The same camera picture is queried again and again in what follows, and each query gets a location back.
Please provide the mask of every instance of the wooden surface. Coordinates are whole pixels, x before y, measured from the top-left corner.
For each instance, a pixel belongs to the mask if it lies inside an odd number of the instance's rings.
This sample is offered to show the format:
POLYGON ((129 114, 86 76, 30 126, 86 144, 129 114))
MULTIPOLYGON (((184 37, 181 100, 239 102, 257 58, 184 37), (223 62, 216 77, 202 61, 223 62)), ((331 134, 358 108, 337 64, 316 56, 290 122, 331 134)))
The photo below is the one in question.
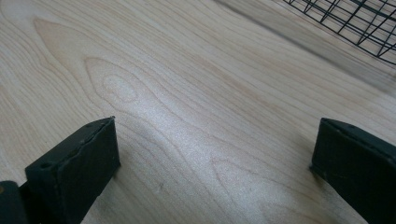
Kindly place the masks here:
POLYGON ((2 0, 0 179, 114 115, 122 167, 83 223, 365 223, 308 165, 322 117, 396 143, 394 68, 242 2, 2 0))

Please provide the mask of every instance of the metal grid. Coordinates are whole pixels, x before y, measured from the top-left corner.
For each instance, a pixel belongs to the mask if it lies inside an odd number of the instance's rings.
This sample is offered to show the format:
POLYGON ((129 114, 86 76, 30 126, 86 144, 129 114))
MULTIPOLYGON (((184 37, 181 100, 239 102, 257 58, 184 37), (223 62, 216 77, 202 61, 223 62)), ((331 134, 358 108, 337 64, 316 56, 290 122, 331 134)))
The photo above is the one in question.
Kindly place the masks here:
POLYGON ((378 59, 396 65, 396 0, 284 0, 378 59))

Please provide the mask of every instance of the textured black surface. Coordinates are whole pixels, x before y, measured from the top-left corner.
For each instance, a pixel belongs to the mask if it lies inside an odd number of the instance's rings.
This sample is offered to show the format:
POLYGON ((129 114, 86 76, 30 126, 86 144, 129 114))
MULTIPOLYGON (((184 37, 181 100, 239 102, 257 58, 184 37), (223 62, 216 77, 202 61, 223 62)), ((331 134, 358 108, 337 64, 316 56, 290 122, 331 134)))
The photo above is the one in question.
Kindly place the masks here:
POLYGON ((355 126, 320 122, 312 170, 370 224, 396 223, 396 147, 355 126))
POLYGON ((29 224, 59 223, 58 218, 52 214, 50 209, 42 201, 41 197, 30 191, 27 182, 20 186, 20 194, 29 224))
POLYGON ((12 181, 0 182, 0 223, 27 224, 18 185, 12 181))
POLYGON ((59 223, 80 223, 120 167, 114 118, 85 125, 26 168, 28 186, 59 223))

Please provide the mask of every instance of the black wire rack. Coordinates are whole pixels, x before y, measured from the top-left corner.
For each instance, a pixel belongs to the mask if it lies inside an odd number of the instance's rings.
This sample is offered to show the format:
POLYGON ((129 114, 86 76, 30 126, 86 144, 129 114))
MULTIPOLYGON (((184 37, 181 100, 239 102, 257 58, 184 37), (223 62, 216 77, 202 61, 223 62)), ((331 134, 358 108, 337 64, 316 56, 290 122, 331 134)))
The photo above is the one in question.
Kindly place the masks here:
POLYGON ((284 0, 374 57, 396 65, 396 0, 284 0))

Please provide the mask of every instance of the wood grain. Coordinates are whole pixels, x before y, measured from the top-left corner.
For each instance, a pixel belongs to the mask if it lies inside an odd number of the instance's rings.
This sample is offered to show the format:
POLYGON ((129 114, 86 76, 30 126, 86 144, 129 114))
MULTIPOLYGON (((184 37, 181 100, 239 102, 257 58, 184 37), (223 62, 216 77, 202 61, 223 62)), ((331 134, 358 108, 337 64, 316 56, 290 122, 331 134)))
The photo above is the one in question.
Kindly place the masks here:
MULTIPOLYGON (((334 64, 348 74, 375 86, 381 91, 394 93, 395 65, 380 61, 356 48, 331 30, 306 17, 284 0, 216 1, 323 60, 334 64)), ((353 34, 344 35, 355 39, 353 34)))
POLYGON ((114 115, 122 166, 84 223, 365 223, 308 165, 322 117, 396 143, 394 90, 215 1, 0 10, 0 179, 114 115))

